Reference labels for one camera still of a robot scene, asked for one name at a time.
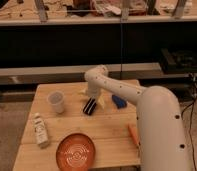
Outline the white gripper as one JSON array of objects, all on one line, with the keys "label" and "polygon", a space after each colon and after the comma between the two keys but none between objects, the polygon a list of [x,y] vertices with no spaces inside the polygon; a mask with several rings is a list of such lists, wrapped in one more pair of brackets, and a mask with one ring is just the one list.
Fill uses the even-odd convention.
[{"label": "white gripper", "polygon": [[87,82],[86,94],[90,97],[88,102],[83,108],[83,113],[92,115],[94,109],[97,106],[96,100],[101,95],[101,88],[98,86],[97,77],[96,76],[85,76],[85,80]]}]

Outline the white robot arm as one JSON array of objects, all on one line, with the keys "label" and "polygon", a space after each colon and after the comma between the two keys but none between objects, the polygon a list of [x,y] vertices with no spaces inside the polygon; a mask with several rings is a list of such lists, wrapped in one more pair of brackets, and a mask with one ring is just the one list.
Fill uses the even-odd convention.
[{"label": "white robot arm", "polygon": [[86,95],[105,89],[136,106],[141,171],[192,171],[177,97],[162,86],[143,87],[112,79],[105,65],[84,74]]}]

